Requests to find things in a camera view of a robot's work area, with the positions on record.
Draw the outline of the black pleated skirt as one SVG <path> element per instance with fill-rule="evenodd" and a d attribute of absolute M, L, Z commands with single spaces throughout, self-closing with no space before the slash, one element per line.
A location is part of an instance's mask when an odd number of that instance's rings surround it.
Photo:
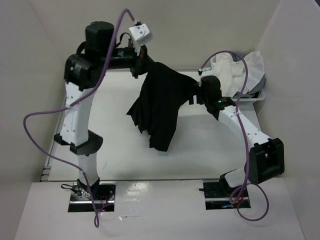
<path fill-rule="evenodd" d="M 138 98 L 126 113 L 138 130 L 149 135 L 149 147 L 168 151 L 177 128 L 180 107 L 198 82 L 160 62 L 152 63 Z"/>

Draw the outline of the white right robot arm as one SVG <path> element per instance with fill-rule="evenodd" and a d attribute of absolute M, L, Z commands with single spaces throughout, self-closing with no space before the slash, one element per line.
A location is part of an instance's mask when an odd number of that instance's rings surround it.
<path fill-rule="evenodd" d="M 219 192 L 231 196 L 243 183 L 260 184 L 285 171 L 284 144 L 260 131 L 237 108 L 230 97 L 223 97 L 221 83 L 215 76 L 205 76 L 189 87 L 189 104 L 204 105 L 208 113 L 228 127 L 245 143 L 244 167 L 222 174 Z"/>

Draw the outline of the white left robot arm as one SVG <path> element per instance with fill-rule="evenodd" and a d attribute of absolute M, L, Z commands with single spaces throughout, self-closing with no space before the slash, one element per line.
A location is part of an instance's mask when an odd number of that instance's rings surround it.
<path fill-rule="evenodd" d="M 98 197 L 100 178 L 97 172 L 97 152 L 103 138 L 88 129 L 93 99 L 107 70 L 129 69 L 133 78 L 145 73 L 150 61 L 147 47 L 153 35 L 145 23 L 136 21 L 127 32 L 127 47 L 120 47 L 113 24 L 94 21 L 85 28 L 85 41 L 65 63 L 65 116 L 60 133 L 54 141 L 77 155 L 79 174 L 77 185 L 88 200 Z"/>

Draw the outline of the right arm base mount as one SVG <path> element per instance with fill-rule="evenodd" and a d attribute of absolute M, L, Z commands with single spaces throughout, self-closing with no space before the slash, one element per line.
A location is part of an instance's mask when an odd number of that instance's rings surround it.
<path fill-rule="evenodd" d="M 240 203 L 239 208 L 251 208 L 248 191 L 245 190 L 240 199 L 232 204 L 230 197 L 226 195 L 218 180 L 204 180 L 202 187 L 198 189 L 204 195 L 205 209 L 209 210 L 229 210 L 236 209 Z"/>

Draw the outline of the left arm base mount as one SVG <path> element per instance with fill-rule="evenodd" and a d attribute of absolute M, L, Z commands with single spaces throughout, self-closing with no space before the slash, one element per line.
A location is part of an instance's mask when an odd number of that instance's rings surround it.
<path fill-rule="evenodd" d="M 78 186 L 77 183 L 62 184 L 64 190 L 70 190 L 69 213 L 93 212 L 91 197 L 89 193 Z M 115 210 L 116 185 L 103 183 L 96 186 L 93 191 L 94 205 L 101 212 L 113 212 Z"/>

